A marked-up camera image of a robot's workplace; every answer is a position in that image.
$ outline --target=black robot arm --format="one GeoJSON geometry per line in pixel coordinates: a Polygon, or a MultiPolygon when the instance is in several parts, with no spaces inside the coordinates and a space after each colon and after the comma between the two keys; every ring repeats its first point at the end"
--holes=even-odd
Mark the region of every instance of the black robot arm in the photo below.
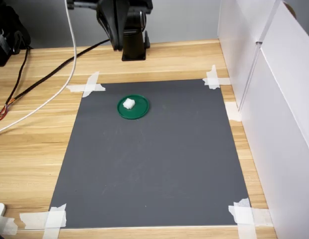
{"type": "Polygon", "coordinates": [[[96,11],[97,21],[109,36],[114,50],[123,50],[123,61],[145,60],[150,47],[146,14],[152,0],[67,0],[68,8],[87,7],[96,11]]]}

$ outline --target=green lid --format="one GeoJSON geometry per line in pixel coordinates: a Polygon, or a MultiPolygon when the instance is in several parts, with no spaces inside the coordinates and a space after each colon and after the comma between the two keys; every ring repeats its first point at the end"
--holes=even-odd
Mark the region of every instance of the green lid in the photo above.
{"type": "Polygon", "coordinates": [[[118,102],[117,110],[121,117],[128,120],[136,120],[143,117],[148,112],[149,101],[140,95],[125,96],[118,102]],[[127,98],[135,101],[135,105],[130,110],[123,106],[127,98]]]}

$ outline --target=white tape strip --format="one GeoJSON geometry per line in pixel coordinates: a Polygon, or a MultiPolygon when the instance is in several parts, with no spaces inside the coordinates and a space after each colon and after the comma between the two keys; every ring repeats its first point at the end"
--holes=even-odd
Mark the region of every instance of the white tape strip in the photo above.
{"type": "Polygon", "coordinates": [[[61,225],[66,226],[66,204],[59,208],[51,208],[48,214],[43,239],[58,239],[61,225]]]}
{"type": "Polygon", "coordinates": [[[212,66],[211,71],[206,73],[206,77],[203,78],[204,85],[213,90],[220,88],[220,85],[231,85],[230,78],[218,78],[215,65],[212,66]]]}
{"type": "Polygon", "coordinates": [[[248,198],[234,202],[233,206],[229,206],[229,212],[238,224],[240,239],[256,239],[255,226],[273,226],[269,210],[251,208],[248,198]]]}
{"type": "Polygon", "coordinates": [[[229,120],[241,121],[241,114],[236,102],[225,102],[225,109],[229,120]]]}
{"type": "Polygon", "coordinates": [[[14,223],[14,218],[3,217],[4,214],[4,205],[0,203],[0,234],[1,235],[16,235],[17,234],[17,225],[14,223]]]}
{"type": "Polygon", "coordinates": [[[57,239],[60,228],[66,226],[66,204],[52,207],[49,212],[21,213],[25,229],[45,230],[43,239],[57,239]]]}
{"type": "Polygon", "coordinates": [[[99,71],[95,72],[88,78],[86,85],[70,85],[66,87],[70,92],[83,92],[83,98],[89,96],[93,91],[105,91],[105,87],[101,84],[97,84],[98,76],[99,71]]]}
{"type": "Polygon", "coordinates": [[[209,86],[210,89],[215,90],[216,88],[220,88],[218,75],[216,73],[215,65],[212,66],[212,70],[206,73],[206,79],[203,79],[204,85],[209,86]]]}

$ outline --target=wooden desk surface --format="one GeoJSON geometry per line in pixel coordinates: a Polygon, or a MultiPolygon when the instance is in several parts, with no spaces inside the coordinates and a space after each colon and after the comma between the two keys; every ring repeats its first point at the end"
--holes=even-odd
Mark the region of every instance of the wooden desk surface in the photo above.
{"type": "MultiPolygon", "coordinates": [[[[31,50],[17,93],[47,75],[72,54],[72,48],[31,50]]],[[[212,65],[216,65],[219,77],[228,77],[218,40],[152,44],[147,50],[146,61],[122,62],[121,54],[114,52],[111,46],[86,53],[78,59],[70,84],[85,84],[96,71],[100,72],[98,83],[202,79],[212,65]]],[[[24,51],[21,51],[12,56],[5,67],[0,67],[0,108],[15,84],[23,59],[24,51]]],[[[6,118],[0,121],[0,128],[26,115],[56,93],[67,80],[71,67],[72,63],[16,102],[6,118]]],[[[221,86],[221,90],[224,101],[235,101],[231,86],[221,86]]],[[[19,213],[48,211],[81,96],[82,93],[65,89],[39,112],[0,134],[0,202],[6,204],[5,216],[15,218],[20,229],[12,238],[41,238],[43,234],[23,230],[19,213]]],[[[267,208],[242,123],[231,120],[230,125],[252,207],[267,208]]],[[[258,238],[276,238],[273,228],[256,228],[258,238]]],[[[236,226],[61,229],[59,237],[239,238],[236,226]]]]}

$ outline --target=black cable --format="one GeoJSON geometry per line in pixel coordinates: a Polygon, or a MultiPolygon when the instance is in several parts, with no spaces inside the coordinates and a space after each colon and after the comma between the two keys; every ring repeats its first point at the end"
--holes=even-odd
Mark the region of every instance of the black cable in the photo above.
{"type": "MultiPolygon", "coordinates": [[[[101,41],[85,50],[83,50],[82,52],[77,54],[77,57],[82,56],[83,54],[87,53],[88,51],[96,48],[97,46],[104,44],[106,42],[108,42],[109,39],[101,41]]],[[[43,77],[42,79],[40,79],[39,81],[37,81],[36,83],[34,83],[33,85],[31,85],[30,87],[28,87],[26,90],[24,90],[22,93],[20,93],[19,95],[17,95],[15,97],[15,100],[17,100],[18,98],[24,96],[25,94],[27,94],[28,92],[30,92],[32,89],[34,89],[36,86],[38,86],[39,84],[43,83],[44,81],[46,81],[48,78],[52,77],[53,75],[55,75],[58,71],[60,71],[62,68],[64,68],[68,63],[70,63],[71,61],[74,60],[74,57],[69,58],[68,60],[64,61],[61,65],[59,65],[55,70],[53,70],[52,72],[50,72],[47,76],[43,77]]]]}
{"type": "Polygon", "coordinates": [[[26,63],[28,54],[29,54],[29,48],[27,47],[27,48],[26,48],[25,58],[24,58],[23,64],[22,64],[21,67],[20,67],[20,70],[19,70],[19,74],[18,74],[18,78],[17,78],[16,84],[15,84],[15,86],[14,86],[14,88],[13,88],[11,94],[9,95],[8,99],[6,100],[5,105],[7,105],[7,104],[9,103],[9,101],[11,100],[11,98],[12,98],[14,92],[15,92],[16,89],[17,89],[17,86],[18,86],[19,81],[20,81],[21,73],[23,72],[23,68],[24,68],[24,65],[25,65],[25,63],[26,63]]]}

